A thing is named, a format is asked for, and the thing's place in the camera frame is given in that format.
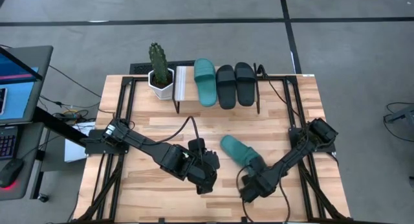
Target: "wooden table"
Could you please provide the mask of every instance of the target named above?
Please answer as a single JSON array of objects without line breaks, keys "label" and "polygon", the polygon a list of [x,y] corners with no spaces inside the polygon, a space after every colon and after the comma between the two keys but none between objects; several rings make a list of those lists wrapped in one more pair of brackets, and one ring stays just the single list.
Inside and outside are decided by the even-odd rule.
[{"label": "wooden table", "polygon": [[[103,89],[101,110],[115,111],[120,92],[122,76],[107,77]],[[281,82],[272,82],[280,95],[283,95]],[[325,118],[314,76],[298,75],[300,95],[308,121]],[[130,148],[125,157],[122,183],[118,199],[116,222],[157,222],[166,221],[240,221],[244,216],[241,199],[235,187],[235,177],[240,170],[221,149],[219,141],[224,135],[231,134],[253,147],[268,164],[274,164],[290,150],[287,130],[290,127],[287,106],[276,96],[268,82],[259,82],[261,112],[256,106],[223,110],[219,105],[202,107],[198,102],[182,102],[180,114],[176,114],[172,101],[160,101],[145,82],[138,82],[133,103],[131,120],[136,124],[134,130],[160,140],[172,135],[182,125],[187,116],[195,117],[199,134],[206,141],[206,147],[217,152],[221,168],[213,192],[197,195],[195,185],[180,181],[159,169],[159,166],[146,154]],[[123,110],[126,110],[127,97]],[[98,129],[104,129],[112,119],[112,114],[99,112],[96,119]],[[193,127],[188,124],[184,130],[169,143],[187,147],[187,142],[195,138]],[[79,192],[79,200],[74,217],[81,216],[91,204],[98,165],[101,155],[87,159],[85,172]],[[336,162],[326,153],[314,153],[321,189],[333,205],[345,216],[349,215],[345,194]],[[101,180],[105,162],[102,166]],[[295,167],[283,178],[291,206],[291,221],[306,221],[305,206]],[[316,201],[312,190],[310,197],[314,216],[317,216]],[[105,203],[104,217],[109,216],[112,191]],[[287,206],[280,189],[267,198],[259,197],[246,204],[248,215],[254,221],[284,221]]]}]

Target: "floor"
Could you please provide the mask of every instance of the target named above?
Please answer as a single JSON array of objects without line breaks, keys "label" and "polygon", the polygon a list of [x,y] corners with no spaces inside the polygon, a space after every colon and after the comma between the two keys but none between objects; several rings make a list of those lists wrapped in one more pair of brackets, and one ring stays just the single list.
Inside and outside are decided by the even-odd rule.
[{"label": "floor", "polygon": [[[285,3],[292,19],[287,24]],[[52,45],[51,65],[97,93],[106,75],[127,74],[130,63],[148,62],[152,41],[164,47],[168,60],[256,62],[272,73],[315,74],[327,120],[340,133],[337,157],[352,217],[412,223],[408,177],[414,175],[414,145],[391,136],[382,117],[386,104],[413,101],[414,0],[0,0],[0,5],[0,44]],[[233,18],[244,20],[202,21]],[[201,21],[146,21],[165,19]],[[42,94],[79,106],[99,101],[53,70]],[[62,111],[47,106],[51,113]],[[414,138],[404,122],[390,128]],[[41,192],[50,195],[48,203],[28,195],[0,202],[1,223],[66,221],[82,173],[46,174]]]}]

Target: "black slipper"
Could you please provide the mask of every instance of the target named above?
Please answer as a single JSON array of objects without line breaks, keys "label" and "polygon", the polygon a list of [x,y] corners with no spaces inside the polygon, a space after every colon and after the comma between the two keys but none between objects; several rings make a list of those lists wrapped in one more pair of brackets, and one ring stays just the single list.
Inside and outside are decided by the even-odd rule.
[{"label": "black slipper", "polygon": [[251,66],[245,62],[239,62],[234,68],[237,99],[242,106],[249,107],[253,105],[255,98],[256,77]]},{"label": "black slipper", "polygon": [[231,65],[223,65],[215,73],[217,96],[223,109],[235,106],[235,76]]}]

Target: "potted cactus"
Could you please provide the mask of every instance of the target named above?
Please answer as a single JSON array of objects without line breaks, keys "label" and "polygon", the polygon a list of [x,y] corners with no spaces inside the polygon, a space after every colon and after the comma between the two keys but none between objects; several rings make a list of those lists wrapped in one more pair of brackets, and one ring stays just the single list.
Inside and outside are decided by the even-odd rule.
[{"label": "potted cactus", "polygon": [[164,49],[158,43],[149,47],[149,59],[153,70],[148,73],[148,85],[161,100],[173,98],[174,70],[168,69]]}]

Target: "cactus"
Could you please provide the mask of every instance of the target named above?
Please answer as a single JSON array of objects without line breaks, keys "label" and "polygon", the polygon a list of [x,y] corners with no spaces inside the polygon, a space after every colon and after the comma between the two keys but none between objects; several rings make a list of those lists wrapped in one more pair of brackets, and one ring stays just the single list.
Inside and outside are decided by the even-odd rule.
[{"label": "cactus", "polygon": [[152,43],[149,47],[149,59],[154,70],[155,81],[158,85],[169,85],[168,78],[171,76],[168,71],[164,49],[158,43]]}]

